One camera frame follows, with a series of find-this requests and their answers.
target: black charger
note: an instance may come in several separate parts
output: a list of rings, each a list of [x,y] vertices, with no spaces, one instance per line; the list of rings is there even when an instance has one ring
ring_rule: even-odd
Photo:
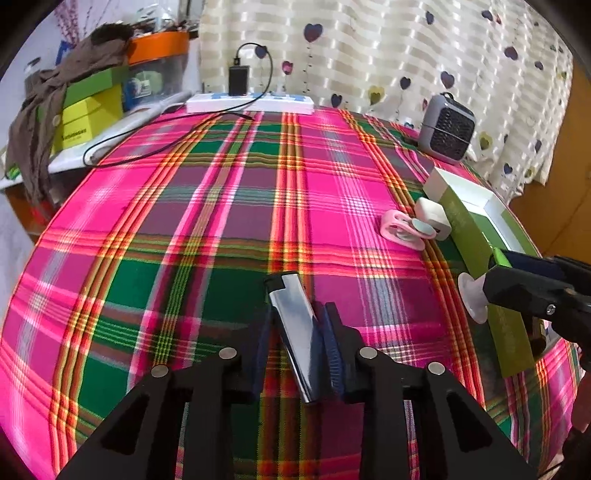
[[[237,97],[248,91],[248,65],[240,65],[240,58],[234,58],[234,65],[228,71],[228,95]]]

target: white suction cup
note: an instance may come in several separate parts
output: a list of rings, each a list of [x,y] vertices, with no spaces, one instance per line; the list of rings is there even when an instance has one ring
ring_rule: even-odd
[[[474,280],[467,273],[460,273],[457,278],[457,288],[470,317],[476,323],[485,323],[488,317],[488,300],[484,295],[484,275]]]

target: pink cable organizer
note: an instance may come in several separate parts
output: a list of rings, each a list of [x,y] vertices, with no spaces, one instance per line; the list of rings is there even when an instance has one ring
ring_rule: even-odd
[[[431,240],[437,235],[431,225],[400,210],[388,210],[382,215],[379,233],[386,240],[419,251],[425,250],[423,239]]]

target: white power strip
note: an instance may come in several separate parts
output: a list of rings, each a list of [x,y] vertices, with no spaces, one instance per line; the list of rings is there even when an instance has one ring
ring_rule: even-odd
[[[234,108],[253,100],[260,93],[249,93],[240,97],[231,97],[227,93],[198,93],[187,100],[188,113],[203,113]],[[266,93],[256,102],[248,105],[246,110],[251,112],[287,112],[311,115],[314,113],[314,102],[303,95],[278,96]]]

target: pink plaid tablecloth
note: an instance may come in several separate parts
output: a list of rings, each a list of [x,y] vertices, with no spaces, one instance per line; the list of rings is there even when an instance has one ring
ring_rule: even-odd
[[[195,123],[147,126],[103,163]],[[534,369],[502,379],[487,325],[467,318],[458,295],[466,267],[453,241],[416,252],[378,233],[386,210],[412,213],[433,165],[394,124],[319,109],[217,119],[167,153],[93,171],[43,233],[11,300],[0,426],[33,473],[52,480],[152,365],[183,368],[216,352],[265,301],[262,279],[297,270],[368,345],[407,364],[445,364],[543,468],[569,429],[574,347],[560,341]],[[241,478],[356,478],[360,409],[303,407],[278,342],[261,400],[238,411],[234,432]]]

